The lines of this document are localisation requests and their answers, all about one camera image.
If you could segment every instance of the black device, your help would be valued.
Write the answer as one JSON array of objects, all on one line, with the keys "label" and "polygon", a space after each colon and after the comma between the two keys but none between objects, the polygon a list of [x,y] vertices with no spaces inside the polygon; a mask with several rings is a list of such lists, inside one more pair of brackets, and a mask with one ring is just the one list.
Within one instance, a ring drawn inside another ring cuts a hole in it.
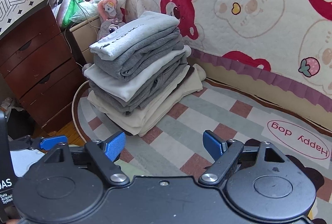
[{"label": "black device", "polygon": [[[0,116],[1,134],[4,123]],[[123,148],[123,136],[84,147],[58,143],[22,178],[8,169],[10,155],[3,158],[20,223],[311,223],[306,216],[316,198],[313,183],[270,142],[244,146],[205,131],[204,147],[216,161],[198,181],[136,176],[130,182],[109,158],[110,150]]]}]

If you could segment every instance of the pink plush toy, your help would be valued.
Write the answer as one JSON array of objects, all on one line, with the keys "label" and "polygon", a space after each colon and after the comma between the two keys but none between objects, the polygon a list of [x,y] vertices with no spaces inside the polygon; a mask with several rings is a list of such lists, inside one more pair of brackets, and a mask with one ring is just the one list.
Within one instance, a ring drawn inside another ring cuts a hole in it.
[{"label": "pink plush toy", "polygon": [[106,21],[106,19],[112,19],[115,18],[117,12],[116,12],[116,6],[117,6],[117,0],[101,0],[97,4],[97,9],[102,17],[103,21]]}]

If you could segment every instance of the bear print blanket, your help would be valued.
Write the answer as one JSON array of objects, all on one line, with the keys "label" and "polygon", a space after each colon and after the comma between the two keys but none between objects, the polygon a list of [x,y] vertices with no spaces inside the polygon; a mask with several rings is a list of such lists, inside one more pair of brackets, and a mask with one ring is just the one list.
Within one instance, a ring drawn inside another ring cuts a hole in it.
[{"label": "bear print blanket", "polygon": [[174,16],[194,55],[233,59],[332,99],[332,0],[118,0],[118,8],[125,22],[145,10]]}]

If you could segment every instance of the beige towel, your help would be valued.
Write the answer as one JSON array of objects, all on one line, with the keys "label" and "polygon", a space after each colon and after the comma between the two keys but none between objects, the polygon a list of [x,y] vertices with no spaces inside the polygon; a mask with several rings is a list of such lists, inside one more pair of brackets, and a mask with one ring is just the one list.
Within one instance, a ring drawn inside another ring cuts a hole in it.
[{"label": "beige towel", "polygon": [[93,91],[90,92],[88,100],[101,112],[105,113],[112,121],[121,128],[129,131],[133,135],[144,136],[147,131],[153,128],[157,122],[179,102],[184,96],[202,90],[201,81],[206,78],[204,70],[197,64],[194,65],[195,71],[192,75],[175,91],[177,84],[185,77],[189,67],[178,75],[157,98],[155,98],[145,109],[136,109],[131,116],[123,116],[113,107],[99,99]]}]

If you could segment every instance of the wooden floor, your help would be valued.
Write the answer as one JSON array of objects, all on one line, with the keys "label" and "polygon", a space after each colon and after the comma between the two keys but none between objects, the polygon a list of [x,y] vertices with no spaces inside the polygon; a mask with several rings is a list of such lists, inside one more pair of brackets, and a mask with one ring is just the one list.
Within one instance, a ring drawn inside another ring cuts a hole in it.
[{"label": "wooden floor", "polygon": [[75,144],[78,146],[83,146],[85,142],[82,140],[81,136],[79,136],[74,122],[71,121],[67,125],[65,125],[61,130],[51,133],[46,133],[39,127],[38,125],[34,128],[34,134],[32,135],[32,138],[43,136],[45,138],[56,136],[56,135],[66,135],[68,138],[68,144]]}]

